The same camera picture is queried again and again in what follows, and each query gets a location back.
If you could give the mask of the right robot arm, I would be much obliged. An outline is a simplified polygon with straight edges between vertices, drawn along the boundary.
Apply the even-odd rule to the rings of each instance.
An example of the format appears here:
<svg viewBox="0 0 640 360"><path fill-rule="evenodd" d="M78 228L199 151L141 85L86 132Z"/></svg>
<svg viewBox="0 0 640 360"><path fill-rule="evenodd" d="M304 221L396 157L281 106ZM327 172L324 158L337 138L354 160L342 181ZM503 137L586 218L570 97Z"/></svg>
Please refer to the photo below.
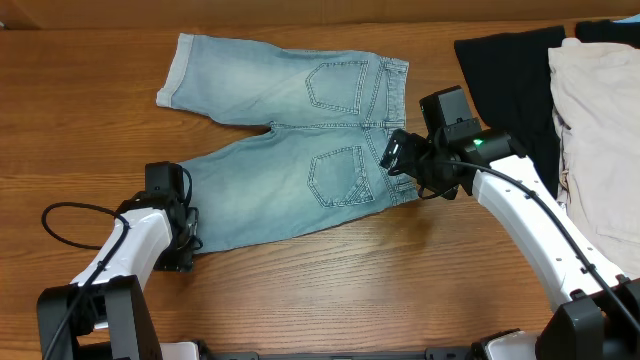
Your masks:
<svg viewBox="0 0 640 360"><path fill-rule="evenodd" d="M539 334L519 329L468 347L427 350L428 359L618 360L639 357L639 283L578 230L547 191L524 147L509 133L482 129L463 90L420 101L428 135L398 129L381 166L408 175L422 199L464 190L505 228L549 299Z"/></svg>

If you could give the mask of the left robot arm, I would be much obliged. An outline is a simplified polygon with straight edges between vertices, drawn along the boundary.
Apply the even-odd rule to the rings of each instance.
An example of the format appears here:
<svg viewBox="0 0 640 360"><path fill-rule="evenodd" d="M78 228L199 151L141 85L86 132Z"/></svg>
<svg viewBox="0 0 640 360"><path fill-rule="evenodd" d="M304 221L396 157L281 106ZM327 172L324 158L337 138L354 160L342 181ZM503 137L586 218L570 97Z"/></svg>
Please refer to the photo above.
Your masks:
<svg viewBox="0 0 640 360"><path fill-rule="evenodd" d="M192 178L171 162L145 167L145 187L109 214L113 231L69 284L37 300L42 356L54 359L201 359L198 342L162 343L143 290L153 271L189 272L199 211Z"/></svg>

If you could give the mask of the light blue denim shorts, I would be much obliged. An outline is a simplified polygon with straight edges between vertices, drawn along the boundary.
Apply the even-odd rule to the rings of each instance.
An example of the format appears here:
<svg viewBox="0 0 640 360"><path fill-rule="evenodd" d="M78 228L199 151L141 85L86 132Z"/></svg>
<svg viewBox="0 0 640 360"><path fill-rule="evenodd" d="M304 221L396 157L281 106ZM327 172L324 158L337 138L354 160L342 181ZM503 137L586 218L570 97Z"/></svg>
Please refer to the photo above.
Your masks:
<svg viewBox="0 0 640 360"><path fill-rule="evenodd" d="M334 227L417 199L381 166L405 125L406 61L181 34L161 107L265 133L187 160L205 253Z"/></svg>

